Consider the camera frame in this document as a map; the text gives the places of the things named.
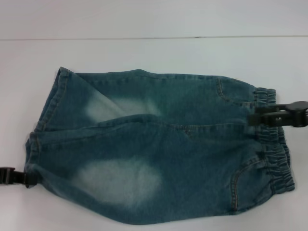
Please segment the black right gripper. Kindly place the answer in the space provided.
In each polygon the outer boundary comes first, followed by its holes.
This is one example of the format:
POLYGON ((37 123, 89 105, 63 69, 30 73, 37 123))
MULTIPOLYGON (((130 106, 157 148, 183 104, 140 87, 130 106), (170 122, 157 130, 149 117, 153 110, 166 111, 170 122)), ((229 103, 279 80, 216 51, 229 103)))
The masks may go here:
POLYGON ((291 125, 296 128, 308 125, 308 102, 297 101, 290 104, 273 104, 264 107, 256 107, 255 114, 247 117, 250 126, 265 125, 268 127, 282 127, 287 125, 286 114, 277 113, 287 111, 290 114, 291 125))

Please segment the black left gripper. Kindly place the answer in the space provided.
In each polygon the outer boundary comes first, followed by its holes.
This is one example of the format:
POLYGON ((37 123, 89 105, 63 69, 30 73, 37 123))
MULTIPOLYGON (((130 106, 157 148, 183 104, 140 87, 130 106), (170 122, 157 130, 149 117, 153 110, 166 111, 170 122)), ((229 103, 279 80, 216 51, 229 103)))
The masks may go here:
POLYGON ((37 176, 26 172, 15 171, 15 168, 13 167, 1 167, 0 184, 21 184, 27 188, 31 188, 37 184, 37 176))

